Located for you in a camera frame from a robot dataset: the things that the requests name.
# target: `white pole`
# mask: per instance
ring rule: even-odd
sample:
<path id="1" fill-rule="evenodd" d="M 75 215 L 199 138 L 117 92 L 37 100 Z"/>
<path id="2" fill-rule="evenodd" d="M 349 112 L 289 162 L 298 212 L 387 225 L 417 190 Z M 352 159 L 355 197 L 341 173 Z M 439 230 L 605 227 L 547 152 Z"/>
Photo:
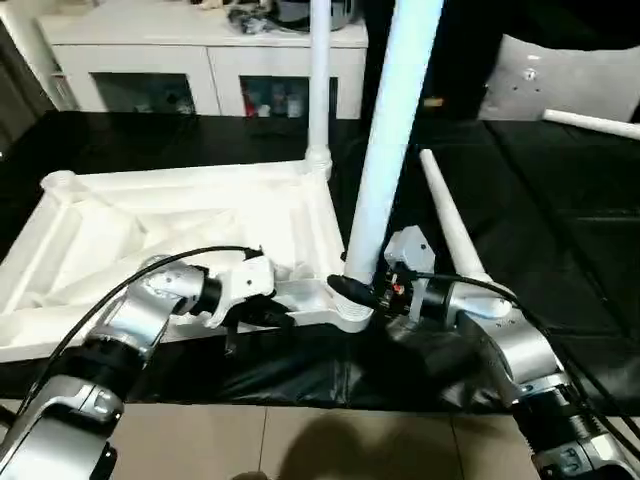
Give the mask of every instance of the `white pole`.
<path id="1" fill-rule="evenodd" d="M 442 3 L 396 0 L 345 265 L 345 275 L 366 284 L 384 241 Z M 337 303 L 343 316 L 370 313 Z"/>
<path id="2" fill-rule="evenodd" d="M 550 122 L 564 123 L 565 125 L 573 125 L 574 127 L 595 130 L 596 132 L 640 140 L 640 126 L 632 123 L 561 112 L 560 110 L 545 110 L 542 118 Z"/>
<path id="3" fill-rule="evenodd" d="M 309 80 L 309 145 L 305 159 L 311 170 L 331 175 L 329 151 L 329 51 L 331 0 L 311 1 L 311 78 Z"/>
<path id="4" fill-rule="evenodd" d="M 440 226 L 456 272 L 458 275 L 491 282 L 491 277 L 484 271 L 478 252 L 473 246 L 469 232 L 464 226 L 460 212 L 451 197 L 447 183 L 442 178 L 442 173 L 431 150 L 422 150 L 420 161 L 427 177 L 429 190 L 431 190 Z"/>

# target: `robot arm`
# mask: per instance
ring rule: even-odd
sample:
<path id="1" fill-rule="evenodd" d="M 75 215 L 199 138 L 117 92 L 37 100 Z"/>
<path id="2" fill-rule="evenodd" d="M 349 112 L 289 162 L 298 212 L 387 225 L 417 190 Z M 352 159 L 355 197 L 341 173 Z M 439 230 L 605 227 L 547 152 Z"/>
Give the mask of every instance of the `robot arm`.
<path id="1" fill-rule="evenodd" d="M 395 233 L 384 256 L 390 283 L 382 300 L 353 279 L 332 276 L 329 284 L 354 302 L 407 315 L 408 329 L 427 318 L 469 339 L 528 441 L 541 479 L 640 480 L 612 434 L 585 413 L 547 338 L 511 301 L 479 285 L 428 280 L 435 256 L 417 226 Z"/>
<path id="2" fill-rule="evenodd" d="M 175 261 L 113 300 L 7 432 L 0 445 L 0 479 L 110 478 L 117 453 L 108 439 L 170 316 L 209 312 L 206 324 L 215 327 L 233 306 L 274 291 L 273 267 L 265 256 L 215 278 L 207 273 Z"/>

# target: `black cable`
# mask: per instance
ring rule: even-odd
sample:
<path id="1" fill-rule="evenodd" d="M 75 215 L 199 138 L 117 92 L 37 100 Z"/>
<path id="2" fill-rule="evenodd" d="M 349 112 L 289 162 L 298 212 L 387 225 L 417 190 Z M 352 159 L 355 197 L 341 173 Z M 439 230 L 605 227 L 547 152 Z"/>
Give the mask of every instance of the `black cable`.
<path id="1" fill-rule="evenodd" d="M 121 282 L 119 285 L 117 285 L 114 288 L 112 288 L 104 297 L 102 297 L 100 300 L 98 300 L 98 302 L 93 307 L 91 307 L 87 313 L 84 314 L 84 316 L 78 321 L 78 323 L 76 323 L 73 326 L 73 328 L 71 328 L 71 330 L 69 330 L 69 332 L 60 341 L 60 343 L 58 343 L 58 345 L 53 350 L 53 352 L 51 352 L 51 355 L 49 355 L 49 358 L 47 359 L 47 361 L 46 361 L 46 363 L 44 365 L 44 368 L 40 372 L 40 375 L 38 375 L 36 380 L 33 382 L 31 387 L 29 388 L 29 391 L 27 392 L 27 395 L 22 400 L 22 403 L 20 404 L 20 408 L 18 409 L 18 412 L 17 412 L 16 415 L 20 416 L 20 415 L 22 415 L 24 413 L 24 411 L 29 406 L 29 404 L 31 403 L 33 398 L 40 391 L 40 388 L 42 388 L 42 385 L 44 384 L 44 381 L 47 379 L 53 364 L 60 357 L 60 355 L 62 354 L 62 351 L 67 347 L 67 345 L 69 345 L 69 342 L 71 342 L 71 340 L 73 340 L 73 337 L 75 337 L 77 335 L 77 333 L 80 331 L 80 329 L 82 327 L 84 327 L 87 324 L 87 322 L 89 322 L 89 320 L 91 320 L 91 318 L 96 313 L 98 313 L 121 290 L 123 290 L 124 288 L 129 286 L 131 283 L 135 282 L 136 280 L 144 277 L 149 272 L 152 272 L 153 270 L 156 270 L 156 269 L 158 269 L 160 267 L 163 267 L 164 265 L 167 265 L 169 263 L 175 262 L 176 260 L 180 260 L 180 259 L 185 258 L 185 257 L 193 257 L 195 255 L 200 255 L 202 253 L 229 252 L 229 251 L 232 251 L 232 252 L 244 252 L 246 257 L 248 257 L 249 255 L 262 254 L 262 252 L 259 252 L 257 250 L 253 250 L 251 248 L 239 247 L 239 246 L 234 246 L 234 245 L 215 245 L 215 246 L 210 246 L 210 247 L 195 248 L 193 250 L 188 250 L 186 252 L 177 253 L 175 255 L 170 255 L 168 257 L 165 257 L 162 260 L 158 260 L 157 262 L 154 262 L 151 265 L 148 265 L 148 266 L 138 270 L 136 273 L 134 273 L 129 278 L 127 278 L 126 280 Z"/>
<path id="2" fill-rule="evenodd" d="M 427 272 L 411 272 L 409 275 L 414 278 L 426 278 L 426 279 L 440 280 L 443 282 L 452 282 L 452 283 L 453 282 L 466 283 L 468 285 L 474 285 L 477 287 L 485 288 L 494 293 L 497 293 L 498 295 L 502 296 L 506 300 L 513 303 L 518 309 L 520 309 L 520 311 L 525 316 L 525 318 L 527 318 L 527 320 L 529 320 L 534 327 L 536 327 L 545 337 L 547 337 L 547 339 L 550 340 L 549 332 L 542 325 L 542 322 L 540 321 L 540 319 L 529 308 L 523 305 L 520 299 L 518 299 L 518 297 L 516 297 L 515 294 L 513 294 L 506 288 L 500 287 L 493 283 L 483 282 L 482 280 L 463 277 L 461 275 L 448 275 L 448 274 L 427 273 Z M 629 427 L 629 429 L 636 436 L 636 438 L 640 440 L 640 428 L 638 428 L 635 422 L 631 418 L 629 418 L 628 415 L 622 413 L 622 409 L 620 408 L 616 400 L 613 398 L 611 393 L 606 389 L 606 387 L 602 385 L 602 383 L 600 383 L 600 381 L 584 365 L 582 365 L 575 358 L 575 356 L 571 354 L 566 348 L 564 347 L 557 348 L 557 347 L 558 346 L 556 346 L 555 348 L 555 353 L 560 358 L 560 361 L 563 364 L 565 364 L 565 366 L 567 366 L 569 369 L 571 369 L 571 366 L 573 366 L 575 369 L 579 370 L 587 378 L 587 380 L 596 388 L 596 390 L 600 392 L 604 400 L 607 403 L 609 403 L 611 407 L 613 407 L 616 415 L 618 415 L 622 419 L 622 421 Z M 582 400 L 585 402 L 585 407 L 588 409 L 588 412 L 594 417 L 596 417 L 598 421 L 600 421 L 600 423 L 602 423 L 602 425 L 607 430 L 609 430 L 609 432 L 611 432 L 611 434 L 620 443 L 622 443 L 625 446 L 625 448 L 627 448 L 627 450 L 629 450 L 629 452 L 634 457 L 636 457 L 640 461 L 640 450 L 636 448 L 631 443 L 631 441 L 627 439 L 627 437 L 609 421 L 607 417 L 600 414 L 593 407 L 591 399 L 589 398 L 589 395 L 587 394 L 586 389 L 582 385 L 582 382 L 580 381 L 579 376 L 576 374 L 576 372 L 573 372 L 569 369 L 567 370 L 567 373 L 569 374 L 569 377 L 571 378 L 572 382 L 575 384 L 576 390 L 578 390 L 578 393 L 581 395 Z"/>
<path id="3" fill-rule="evenodd" d="M 582 381 L 580 381 L 579 375 L 576 372 L 571 372 L 571 369 L 575 367 L 575 364 L 571 365 L 567 363 L 566 365 L 567 371 L 571 380 L 573 382 L 573 386 L 578 391 L 580 396 L 582 397 L 585 405 L 581 405 L 580 407 L 584 410 L 584 413 L 587 415 L 592 415 L 598 419 L 598 421 L 602 424 L 604 428 L 606 428 L 611 435 L 614 436 L 616 440 L 618 440 L 634 457 L 640 460 L 640 450 L 622 433 L 611 421 L 605 416 L 599 413 L 596 408 L 592 405 L 592 401 L 589 398 L 589 394 L 587 390 L 584 388 Z"/>

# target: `black table surface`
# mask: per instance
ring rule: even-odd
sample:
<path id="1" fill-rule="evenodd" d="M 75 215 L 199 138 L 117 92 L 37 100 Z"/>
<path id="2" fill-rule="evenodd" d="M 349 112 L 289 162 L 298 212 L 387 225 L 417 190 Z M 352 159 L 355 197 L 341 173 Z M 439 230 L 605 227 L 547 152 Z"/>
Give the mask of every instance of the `black table surface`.
<path id="1" fill-rule="evenodd" d="M 331 126 L 329 182 L 348 239 L 368 132 Z M 37 204 L 39 181 L 78 174 L 299 160 L 298 120 L 48 114 L 0 163 L 5 255 Z M 433 149 L 487 271 L 538 312 L 562 343 L 640 415 L 640 144 L 539 122 L 414 125 L 389 231 L 418 224 L 452 271 L 418 148 Z M 0 365 L 0 396 L 21 397 L 41 361 Z M 600 408 L 607 405 L 590 389 Z M 500 410 L 473 349 L 429 330 L 404 343 L 375 322 L 356 335 L 319 325 L 292 334 L 164 344 L 130 401 L 305 405 L 407 411 Z"/>

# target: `tiled floor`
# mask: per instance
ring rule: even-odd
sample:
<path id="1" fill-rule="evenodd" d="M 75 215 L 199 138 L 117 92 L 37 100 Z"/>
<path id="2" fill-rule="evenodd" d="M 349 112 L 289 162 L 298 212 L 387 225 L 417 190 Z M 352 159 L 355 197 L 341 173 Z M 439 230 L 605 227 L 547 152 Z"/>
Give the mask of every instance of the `tiled floor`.
<path id="1" fill-rule="evenodd" d="M 504 416 L 128 405 L 112 443 L 115 480 L 538 479 Z"/>

